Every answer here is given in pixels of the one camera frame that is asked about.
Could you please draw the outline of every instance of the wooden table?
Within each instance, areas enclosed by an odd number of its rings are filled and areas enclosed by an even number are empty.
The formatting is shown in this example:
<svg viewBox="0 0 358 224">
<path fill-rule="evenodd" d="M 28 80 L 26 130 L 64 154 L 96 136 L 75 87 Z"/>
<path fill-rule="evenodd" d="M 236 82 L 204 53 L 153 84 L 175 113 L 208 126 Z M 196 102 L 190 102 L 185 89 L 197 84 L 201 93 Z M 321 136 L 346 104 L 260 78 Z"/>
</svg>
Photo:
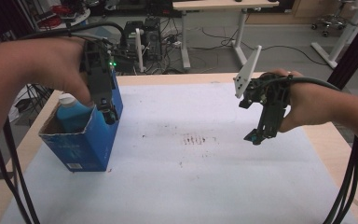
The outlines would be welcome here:
<svg viewBox="0 0 358 224">
<path fill-rule="evenodd" d="M 243 0 L 236 2 L 234 0 L 201 0 L 189 2 L 174 2 L 173 8 L 182 11 L 182 60 L 185 70 L 190 69 L 190 60 L 187 52 L 187 30 L 188 21 L 195 22 L 197 26 L 205 26 L 207 21 L 212 26 L 218 26 L 221 21 L 230 21 L 231 25 L 238 24 L 236 40 L 231 42 L 241 64 L 246 63 L 246 57 L 241 49 L 241 39 L 244 30 L 247 8 L 258 7 L 276 7 L 279 2 L 269 2 L 268 0 Z"/>
<path fill-rule="evenodd" d="M 139 76 L 139 77 L 118 77 L 119 86 L 133 86 L 133 85 L 176 85 L 176 84 L 190 84 L 190 83 L 229 83 L 236 74 L 202 74 L 202 75 L 173 75 L 173 76 Z M 37 135 L 42 124 L 45 122 L 52 108 L 57 104 L 57 95 L 55 92 L 48 100 L 47 104 L 39 114 L 30 128 L 29 132 L 22 140 L 18 153 L 21 160 L 22 170 L 25 170 L 35 153 L 40 148 L 42 140 Z M 341 185 L 348 157 L 351 149 L 345 140 L 341 137 L 337 129 L 331 123 L 318 126 L 303 127 L 307 136 L 309 137 L 317 154 L 325 164 L 329 174 L 334 179 L 337 186 Z M 12 200 L 11 192 L 8 190 L 4 180 L 0 180 L 0 218 L 5 213 L 9 202 Z M 358 220 L 358 189 L 354 202 L 351 206 L 352 213 Z"/>
</svg>

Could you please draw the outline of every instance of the cardboard box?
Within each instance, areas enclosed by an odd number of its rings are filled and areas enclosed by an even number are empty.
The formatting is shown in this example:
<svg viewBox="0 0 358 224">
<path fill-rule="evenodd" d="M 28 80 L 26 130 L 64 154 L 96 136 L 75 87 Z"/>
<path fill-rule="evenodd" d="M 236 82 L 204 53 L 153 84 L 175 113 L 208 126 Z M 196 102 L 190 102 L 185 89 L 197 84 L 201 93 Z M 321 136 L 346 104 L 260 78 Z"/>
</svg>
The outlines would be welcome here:
<svg viewBox="0 0 358 224">
<path fill-rule="evenodd" d="M 112 90 L 117 114 L 121 117 L 123 103 L 116 87 Z M 93 109 L 86 128 L 80 133 L 64 133 L 56 118 L 56 105 L 42 126 L 39 136 L 71 172 L 105 171 L 110 158 L 119 121 L 113 125 L 104 122 L 101 112 Z"/>
</svg>

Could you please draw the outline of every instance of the human hand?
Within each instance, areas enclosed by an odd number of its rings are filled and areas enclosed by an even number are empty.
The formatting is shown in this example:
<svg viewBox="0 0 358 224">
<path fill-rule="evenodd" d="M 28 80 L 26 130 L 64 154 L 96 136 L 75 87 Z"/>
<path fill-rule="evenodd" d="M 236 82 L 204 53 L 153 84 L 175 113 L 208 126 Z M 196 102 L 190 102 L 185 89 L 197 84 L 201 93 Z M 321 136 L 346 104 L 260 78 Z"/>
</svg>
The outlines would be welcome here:
<svg viewBox="0 0 358 224">
<path fill-rule="evenodd" d="M 289 72 L 283 69 L 271 71 L 277 75 L 288 76 Z M 290 75 L 303 77 L 292 71 Z M 338 91 L 330 90 L 310 83 L 295 83 L 290 86 L 290 112 L 283 119 L 280 132 L 288 132 L 302 125 L 323 124 L 333 119 L 334 96 Z"/>
<path fill-rule="evenodd" d="M 83 39 L 58 37 L 24 42 L 29 51 L 25 55 L 30 57 L 27 82 L 71 93 L 81 104 L 93 105 L 86 82 L 79 74 Z"/>
</svg>

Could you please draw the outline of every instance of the chair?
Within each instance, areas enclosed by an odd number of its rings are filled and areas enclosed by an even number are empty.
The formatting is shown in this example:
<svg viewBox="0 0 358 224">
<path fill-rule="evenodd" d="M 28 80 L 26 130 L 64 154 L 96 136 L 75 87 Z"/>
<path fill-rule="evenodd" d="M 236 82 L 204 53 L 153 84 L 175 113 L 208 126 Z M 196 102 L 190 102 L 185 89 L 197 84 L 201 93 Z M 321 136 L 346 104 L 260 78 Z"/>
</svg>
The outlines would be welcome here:
<svg viewBox="0 0 358 224">
<path fill-rule="evenodd" d="M 338 30 L 342 30 L 346 27 L 348 20 L 341 17 L 340 14 L 342 12 L 342 9 L 345 7 L 347 3 L 354 3 L 356 1 L 351 0 L 339 0 L 340 5 L 337 11 L 334 14 L 322 16 L 318 19 L 318 22 L 315 22 L 310 27 L 312 30 L 316 30 L 318 28 L 318 24 L 321 24 L 324 26 L 324 30 L 322 31 L 322 36 L 328 37 L 328 29 L 330 27 L 335 27 Z"/>
</svg>

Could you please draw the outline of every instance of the box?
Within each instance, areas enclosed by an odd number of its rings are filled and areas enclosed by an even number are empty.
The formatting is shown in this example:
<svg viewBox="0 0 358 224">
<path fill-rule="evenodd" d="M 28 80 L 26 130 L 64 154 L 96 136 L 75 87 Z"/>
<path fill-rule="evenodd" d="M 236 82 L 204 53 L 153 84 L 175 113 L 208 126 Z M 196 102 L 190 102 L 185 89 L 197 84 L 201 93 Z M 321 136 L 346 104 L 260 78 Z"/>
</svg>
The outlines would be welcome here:
<svg viewBox="0 0 358 224">
<path fill-rule="evenodd" d="M 112 90 L 117 115 L 120 118 L 123 110 L 120 91 L 116 77 Z M 108 125 L 101 112 L 92 110 L 89 123 L 80 133 L 64 133 L 56 118 L 56 105 L 51 115 L 39 131 L 39 136 L 71 172 L 105 171 L 110 158 L 119 121 Z"/>
</svg>

